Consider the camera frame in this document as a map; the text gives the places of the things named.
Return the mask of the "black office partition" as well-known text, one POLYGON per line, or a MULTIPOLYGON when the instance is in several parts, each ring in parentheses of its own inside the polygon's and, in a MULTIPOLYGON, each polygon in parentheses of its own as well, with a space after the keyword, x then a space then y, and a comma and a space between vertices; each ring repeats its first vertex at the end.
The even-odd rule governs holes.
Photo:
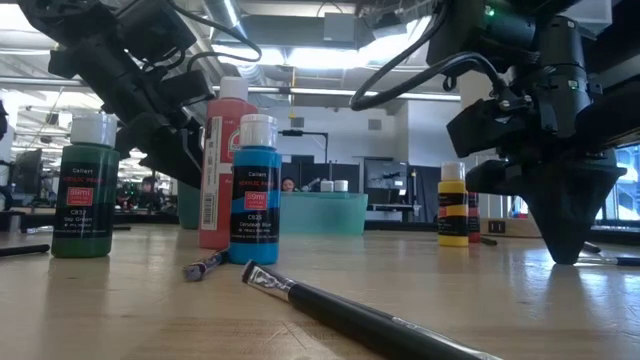
POLYGON ((360 166, 333 162, 315 162, 313 155, 291 155, 281 167, 282 178, 291 178, 297 189, 316 179, 346 180, 350 193, 359 193, 360 166))

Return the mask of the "cerulean blue paint bottle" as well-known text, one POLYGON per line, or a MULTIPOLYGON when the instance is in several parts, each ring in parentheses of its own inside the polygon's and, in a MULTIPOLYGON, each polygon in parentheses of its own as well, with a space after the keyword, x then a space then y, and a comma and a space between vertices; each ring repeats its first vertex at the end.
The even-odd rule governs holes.
POLYGON ((239 130, 240 148, 232 163, 230 261, 274 264, 279 255, 282 166, 277 119, 245 115, 239 130))

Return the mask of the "small red paint bottle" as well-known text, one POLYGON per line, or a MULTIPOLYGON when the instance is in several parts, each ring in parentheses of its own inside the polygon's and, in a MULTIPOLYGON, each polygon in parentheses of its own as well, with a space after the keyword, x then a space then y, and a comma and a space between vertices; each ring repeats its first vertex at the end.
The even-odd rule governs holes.
POLYGON ((468 241, 470 243, 479 243, 481 240, 481 221, 478 210, 479 194, 474 192, 468 193, 468 241))

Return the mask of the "teal plastic cup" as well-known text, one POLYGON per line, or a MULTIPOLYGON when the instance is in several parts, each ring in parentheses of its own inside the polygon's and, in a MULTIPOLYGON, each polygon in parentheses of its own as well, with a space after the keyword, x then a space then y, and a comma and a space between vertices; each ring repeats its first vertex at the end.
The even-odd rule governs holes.
POLYGON ((200 190, 178 182, 178 218, 183 229, 199 228, 200 190))

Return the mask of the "black monitor screen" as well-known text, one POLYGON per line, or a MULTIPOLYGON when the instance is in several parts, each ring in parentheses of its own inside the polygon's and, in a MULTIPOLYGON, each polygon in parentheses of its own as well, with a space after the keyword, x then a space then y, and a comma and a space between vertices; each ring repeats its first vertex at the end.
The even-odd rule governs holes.
POLYGON ((405 162, 366 159, 364 163, 365 189, 407 188, 408 166, 405 162))

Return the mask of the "sap green paint bottle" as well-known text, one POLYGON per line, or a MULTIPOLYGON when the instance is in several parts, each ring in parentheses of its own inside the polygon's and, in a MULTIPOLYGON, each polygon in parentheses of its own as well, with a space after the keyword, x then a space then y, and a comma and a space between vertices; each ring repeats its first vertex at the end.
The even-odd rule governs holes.
POLYGON ((51 253, 56 258, 104 257, 111 251, 120 154, 117 120, 76 116, 63 148, 51 253))

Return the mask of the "window with black frame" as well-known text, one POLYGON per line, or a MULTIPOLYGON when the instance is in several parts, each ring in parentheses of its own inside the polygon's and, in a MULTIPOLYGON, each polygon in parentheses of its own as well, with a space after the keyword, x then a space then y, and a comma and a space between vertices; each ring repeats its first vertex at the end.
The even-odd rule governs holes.
POLYGON ((626 174, 617 180, 596 220, 640 222, 640 144, 618 148, 615 154, 626 174))

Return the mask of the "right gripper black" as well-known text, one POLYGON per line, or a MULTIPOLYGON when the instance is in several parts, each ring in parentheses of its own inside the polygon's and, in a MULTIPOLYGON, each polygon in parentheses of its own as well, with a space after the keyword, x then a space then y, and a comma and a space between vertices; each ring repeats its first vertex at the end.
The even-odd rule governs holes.
POLYGON ((576 116, 592 103, 576 23, 553 17, 537 24, 537 60, 524 67, 524 91, 535 104, 519 163, 487 160, 466 175, 474 193, 522 197, 552 259, 577 262, 596 215, 626 170, 611 150, 588 152, 575 140, 576 116))

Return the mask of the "teal translucent plastic bin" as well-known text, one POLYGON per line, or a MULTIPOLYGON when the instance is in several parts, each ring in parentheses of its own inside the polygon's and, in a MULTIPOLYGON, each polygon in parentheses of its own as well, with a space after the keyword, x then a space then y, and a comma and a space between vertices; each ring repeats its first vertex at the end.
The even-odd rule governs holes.
POLYGON ((280 233, 360 236, 364 232, 367 205, 366 194, 282 193, 280 233))

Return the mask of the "large bright red paint bottle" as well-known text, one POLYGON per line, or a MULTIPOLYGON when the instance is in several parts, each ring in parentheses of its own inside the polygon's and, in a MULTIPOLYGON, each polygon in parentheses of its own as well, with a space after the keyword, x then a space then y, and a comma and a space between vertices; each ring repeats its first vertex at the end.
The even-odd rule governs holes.
POLYGON ((256 114, 248 102, 248 82, 223 77, 219 95, 208 103, 200 198, 199 246, 222 250, 230 241, 232 162, 239 145, 242 116, 256 114))

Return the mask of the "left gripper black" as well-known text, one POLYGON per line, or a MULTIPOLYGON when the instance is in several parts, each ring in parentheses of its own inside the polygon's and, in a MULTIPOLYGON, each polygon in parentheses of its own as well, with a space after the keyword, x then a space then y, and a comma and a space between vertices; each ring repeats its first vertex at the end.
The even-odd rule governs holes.
POLYGON ((201 187, 201 124, 190 117, 184 127, 171 124, 173 101, 163 89, 169 67, 161 60, 137 58, 118 37, 62 38, 50 52, 49 72, 67 79, 79 76, 103 101, 103 110, 125 125, 115 149, 139 164, 193 188, 201 187))

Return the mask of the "grey ceiling box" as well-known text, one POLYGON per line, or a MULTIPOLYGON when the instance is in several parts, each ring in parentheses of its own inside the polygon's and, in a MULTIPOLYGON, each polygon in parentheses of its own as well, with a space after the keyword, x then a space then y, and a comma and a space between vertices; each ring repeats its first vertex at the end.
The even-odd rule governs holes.
POLYGON ((345 13, 324 14, 323 39, 330 42, 353 42, 355 40, 355 17, 345 13))

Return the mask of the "black computer monitor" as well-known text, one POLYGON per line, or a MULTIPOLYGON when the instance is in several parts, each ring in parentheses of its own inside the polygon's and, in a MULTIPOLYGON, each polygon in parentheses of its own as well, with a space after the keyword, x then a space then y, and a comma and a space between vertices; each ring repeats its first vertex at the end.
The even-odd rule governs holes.
POLYGON ((37 194, 42 174, 42 150, 19 153, 14 162, 12 183, 18 193, 37 194))

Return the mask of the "small yellow paint bottle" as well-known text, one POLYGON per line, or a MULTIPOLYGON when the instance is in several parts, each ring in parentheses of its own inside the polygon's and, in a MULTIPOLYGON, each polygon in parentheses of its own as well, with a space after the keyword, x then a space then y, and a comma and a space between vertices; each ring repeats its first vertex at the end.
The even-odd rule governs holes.
POLYGON ((447 247, 467 247, 468 192, 465 184, 465 165, 444 162, 438 184, 438 244, 447 247))

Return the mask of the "black aluminium table frame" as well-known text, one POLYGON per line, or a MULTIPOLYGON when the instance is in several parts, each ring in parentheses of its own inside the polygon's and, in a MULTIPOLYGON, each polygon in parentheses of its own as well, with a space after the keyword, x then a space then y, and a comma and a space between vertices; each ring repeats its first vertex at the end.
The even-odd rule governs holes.
MULTIPOLYGON (((18 228, 25 233, 29 228, 49 226, 53 224, 53 214, 26 214, 24 212, 10 211, 0 212, 0 231, 9 231, 11 220, 16 217, 20 220, 18 228)), ((117 213, 114 218, 115 225, 123 224, 162 224, 178 225, 179 218, 175 215, 148 215, 135 213, 117 213)), ((365 230, 372 231, 408 231, 408 232, 435 232, 437 226, 431 223, 393 222, 382 220, 366 220, 365 230)), ((615 245, 640 246, 640 232, 616 229, 593 229, 588 238, 589 242, 615 245)))

